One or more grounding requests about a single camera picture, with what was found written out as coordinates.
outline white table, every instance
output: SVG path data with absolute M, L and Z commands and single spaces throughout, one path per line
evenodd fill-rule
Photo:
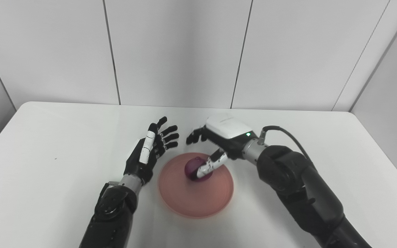
M 235 192 L 218 215 L 187 219 L 164 206 L 156 188 L 161 167 L 184 152 L 213 152 L 209 141 L 186 146 L 184 139 L 221 112 L 257 134 L 271 124 L 293 133 L 367 242 L 397 247 L 397 170 L 350 113 L 29 102 L 0 134 L 0 248 L 78 247 L 102 186 L 121 178 L 132 143 L 164 115 L 179 126 L 181 142 L 142 188 L 128 248 L 318 248 L 246 161 L 226 164 Z M 297 149 L 279 132 L 266 143 Z

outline robotic finger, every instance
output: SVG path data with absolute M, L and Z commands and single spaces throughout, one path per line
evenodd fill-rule
M 196 181 L 211 173 L 216 168 L 219 168 L 225 163 L 225 161 L 227 161 L 227 153 L 222 149 L 218 149 L 208 157 L 208 160 L 204 165 L 200 166 L 189 175 L 189 179 Z

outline tabletop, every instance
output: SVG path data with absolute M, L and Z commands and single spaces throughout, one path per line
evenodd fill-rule
M 351 113 L 28 102 L 0 134 L 0 248 L 78 247 L 102 186 L 120 180 L 133 143 L 162 116 L 178 125 L 179 147 L 159 159 L 142 188 L 128 248 L 318 248 L 244 160 L 226 163 L 235 190 L 217 215 L 188 219 L 163 204 L 162 166 L 184 152 L 215 151 L 209 141 L 184 144 L 215 113 L 230 113 L 257 134 L 266 125 L 287 129 L 367 242 L 397 247 L 397 170 Z M 269 132 L 266 143 L 298 150 L 280 132 Z

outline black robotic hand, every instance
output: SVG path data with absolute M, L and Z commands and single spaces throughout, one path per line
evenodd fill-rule
M 174 141 L 179 137 L 174 133 L 177 126 L 170 126 L 159 133 L 166 122 L 167 118 L 163 117 L 157 124 L 150 124 L 147 136 L 138 141 L 127 159 L 121 181 L 104 185 L 79 248 L 126 246 L 140 188 L 151 180 L 157 159 L 167 149 L 178 145 Z
M 151 123 L 148 128 L 147 137 L 142 138 L 137 143 L 129 158 L 126 160 L 124 175 L 132 174 L 142 180 L 142 185 L 147 184 L 153 176 L 153 168 L 157 159 L 161 157 L 166 150 L 178 146 L 174 141 L 179 138 L 177 126 L 173 125 L 159 133 L 159 129 L 167 122 L 164 116 L 159 122 Z

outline white robotic hand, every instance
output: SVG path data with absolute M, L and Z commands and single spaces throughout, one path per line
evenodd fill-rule
M 228 158 L 245 159 L 246 145 L 258 138 L 249 126 L 226 113 L 209 117 L 203 127 L 195 129 L 187 137 L 186 144 L 197 143 L 200 137 L 202 141 L 209 139 L 219 146 L 219 149 L 208 158 L 205 165 L 197 169 L 197 173 L 192 173 L 190 178 L 192 180 L 211 173 Z

